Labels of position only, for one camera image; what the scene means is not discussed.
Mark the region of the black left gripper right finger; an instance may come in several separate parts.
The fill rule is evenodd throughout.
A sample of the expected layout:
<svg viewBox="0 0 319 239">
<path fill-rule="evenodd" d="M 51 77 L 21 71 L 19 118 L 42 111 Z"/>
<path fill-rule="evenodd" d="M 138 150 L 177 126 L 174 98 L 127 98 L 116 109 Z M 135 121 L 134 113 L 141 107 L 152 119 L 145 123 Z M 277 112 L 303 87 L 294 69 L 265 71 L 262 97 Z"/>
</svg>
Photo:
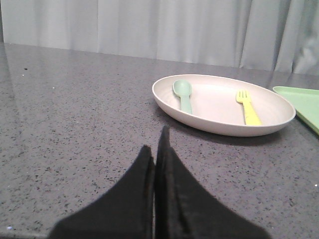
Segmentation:
<svg viewBox="0 0 319 239">
<path fill-rule="evenodd" d="M 210 195 L 183 165 L 164 126 L 155 174 L 156 238 L 250 239 L 252 224 Z"/>
</svg>

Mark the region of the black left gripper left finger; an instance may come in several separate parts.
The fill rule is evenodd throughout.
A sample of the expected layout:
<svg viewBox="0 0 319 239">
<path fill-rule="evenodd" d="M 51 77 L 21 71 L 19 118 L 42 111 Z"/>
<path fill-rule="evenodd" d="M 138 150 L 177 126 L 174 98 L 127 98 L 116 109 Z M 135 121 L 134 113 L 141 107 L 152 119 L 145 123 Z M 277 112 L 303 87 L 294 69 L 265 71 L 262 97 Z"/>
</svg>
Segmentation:
<svg viewBox="0 0 319 239">
<path fill-rule="evenodd" d="M 154 160 L 143 146 L 124 176 L 87 207 L 60 220 L 50 239 L 151 239 Z"/>
</svg>

